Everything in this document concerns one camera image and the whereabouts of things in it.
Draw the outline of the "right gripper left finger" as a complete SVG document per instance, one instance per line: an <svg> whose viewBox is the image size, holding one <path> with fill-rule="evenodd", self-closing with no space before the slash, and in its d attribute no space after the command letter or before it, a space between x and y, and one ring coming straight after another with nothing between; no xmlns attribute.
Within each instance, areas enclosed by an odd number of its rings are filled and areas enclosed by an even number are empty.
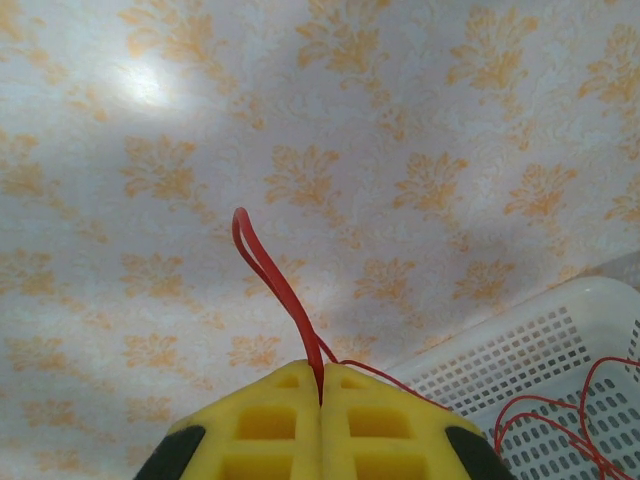
<svg viewBox="0 0 640 480"><path fill-rule="evenodd" d="M178 420L137 479L320 479L320 403L304 360Z"/></svg>

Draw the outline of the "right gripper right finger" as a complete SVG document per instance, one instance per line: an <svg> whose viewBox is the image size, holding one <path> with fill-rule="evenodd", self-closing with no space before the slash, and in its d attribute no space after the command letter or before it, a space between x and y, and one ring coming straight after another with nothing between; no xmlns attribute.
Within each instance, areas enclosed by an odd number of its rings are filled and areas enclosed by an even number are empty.
<svg viewBox="0 0 640 480"><path fill-rule="evenodd" d="M322 477L511 480L476 425L344 365L324 368Z"/></svg>

